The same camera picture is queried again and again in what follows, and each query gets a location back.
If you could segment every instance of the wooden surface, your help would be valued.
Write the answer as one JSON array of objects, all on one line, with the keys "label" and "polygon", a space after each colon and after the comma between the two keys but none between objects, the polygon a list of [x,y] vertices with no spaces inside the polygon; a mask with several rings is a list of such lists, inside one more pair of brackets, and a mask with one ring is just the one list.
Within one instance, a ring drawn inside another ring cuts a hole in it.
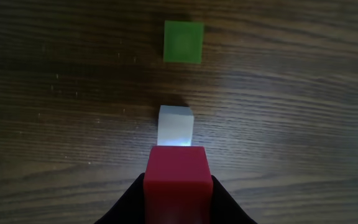
[{"label": "wooden surface", "polygon": [[[201,65],[162,62],[203,21]],[[358,223],[358,0],[0,0],[0,223],[93,223],[161,104],[259,223]]]}]

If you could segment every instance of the white block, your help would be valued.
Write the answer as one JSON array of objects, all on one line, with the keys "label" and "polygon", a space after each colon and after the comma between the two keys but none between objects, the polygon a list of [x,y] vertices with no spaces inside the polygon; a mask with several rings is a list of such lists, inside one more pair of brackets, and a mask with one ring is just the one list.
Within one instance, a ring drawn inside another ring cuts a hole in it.
[{"label": "white block", "polygon": [[189,107],[161,105],[158,116],[159,146],[191,146],[194,116]]}]

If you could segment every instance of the green square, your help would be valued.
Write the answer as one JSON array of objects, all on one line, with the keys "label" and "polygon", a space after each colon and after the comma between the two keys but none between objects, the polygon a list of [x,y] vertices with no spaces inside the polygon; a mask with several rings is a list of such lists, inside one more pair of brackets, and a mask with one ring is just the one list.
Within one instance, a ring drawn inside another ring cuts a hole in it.
[{"label": "green square", "polygon": [[165,21],[164,62],[201,63],[204,24]]}]

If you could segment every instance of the top face of red cube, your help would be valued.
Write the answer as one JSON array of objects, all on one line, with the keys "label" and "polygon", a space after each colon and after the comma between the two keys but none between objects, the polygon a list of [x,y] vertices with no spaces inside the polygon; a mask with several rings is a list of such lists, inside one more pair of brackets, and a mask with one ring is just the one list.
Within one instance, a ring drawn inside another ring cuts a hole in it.
[{"label": "top face of red cube", "polygon": [[144,180],[212,183],[204,147],[154,146]]}]

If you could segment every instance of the red block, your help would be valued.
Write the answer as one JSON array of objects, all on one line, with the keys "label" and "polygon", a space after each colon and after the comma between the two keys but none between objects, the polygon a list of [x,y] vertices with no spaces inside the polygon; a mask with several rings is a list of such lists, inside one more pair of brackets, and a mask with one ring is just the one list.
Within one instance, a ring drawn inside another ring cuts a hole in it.
[{"label": "red block", "polygon": [[143,186],[146,224],[209,224],[213,182],[204,147],[153,147]]}]

